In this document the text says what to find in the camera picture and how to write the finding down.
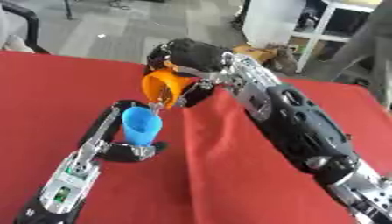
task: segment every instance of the red tablecloth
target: red tablecloth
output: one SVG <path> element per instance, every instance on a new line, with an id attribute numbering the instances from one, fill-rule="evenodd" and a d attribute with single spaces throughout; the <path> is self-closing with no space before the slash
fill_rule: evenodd
<path id="1" fill-rule="evenodd" d="M 44 184 L 99 112 L 143 100 L 136 64 L 0 53 L 0 222 Z M 360 87 L 291 80 L 353 134 L 378 171 L 392 171 L 392 123 Z M 78 223 L 351 223 L 292 168 L 223 91 L 162 113 L 170 148 L 139 164 L 105 163 Z"/>

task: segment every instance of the robotic arm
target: robotic arm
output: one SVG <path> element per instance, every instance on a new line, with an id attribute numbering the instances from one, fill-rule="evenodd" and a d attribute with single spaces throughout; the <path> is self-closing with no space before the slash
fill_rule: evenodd
<path id="1" fill-rule="evenodd" d="M 166 67 L 179 76 L 201 78 L 184 90 L 180 106 L 193 106 L 207 98 L 214 86 L 224 87 L 286 159 L 311 174 L 357 222 L 392 223 L 391 180 L 355 152 L 350 136 L 322 108 L 254 59 L 176 39 L 157 47 L 148 61 L 147 74 Z"/>
<path id="2" fill-rule="evenodd" d="M 143 147 L 113 142 L 122 124 L 123 111 L 135 106 L 146 107 L 138 101 L 117 101 L 106 108 L 81 138 L 79 149 L 64 158 L 46 184 L 20 210 L 14 224 L 72 224 L 101 173 L 99 158 L 137 162 L 163 150 L 165 143 Z"/>

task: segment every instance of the wire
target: wire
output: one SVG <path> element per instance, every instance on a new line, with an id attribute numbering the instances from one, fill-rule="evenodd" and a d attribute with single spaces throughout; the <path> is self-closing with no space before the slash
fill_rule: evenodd
<path id="1" fill-rule="evenodd" d="M 122 0 L 108 0 L 108 6 L 118 8 L 120 10 L 128 11 L 130 7 L 127 5 L 121 5 Z"/>

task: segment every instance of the orange cup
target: orange cup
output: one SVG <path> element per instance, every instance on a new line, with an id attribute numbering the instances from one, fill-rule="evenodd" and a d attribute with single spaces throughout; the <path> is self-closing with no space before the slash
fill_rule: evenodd
<path id="1" fill-rule="evenodd" d="M 142 89 L 149 101 L 158 102 L 162 89 L 169 88 L 170 99 L 165 102 L 167 109 L 171 108 L 181 96 L 182 90 L 191 82 L 190 78 L 178 77 L 170 70 L 157 70 L 142 79 Z"/>

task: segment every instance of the blue cup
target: blue cup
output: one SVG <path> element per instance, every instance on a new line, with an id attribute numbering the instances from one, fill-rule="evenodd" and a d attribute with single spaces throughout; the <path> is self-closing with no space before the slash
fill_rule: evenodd
<path id="1" fill-rule="evenodd" d="M 162 119 L 149 108 L 132 107 L 122 113 L 122 127 L 127 142 L 148 146 L 162 129 Z"/>

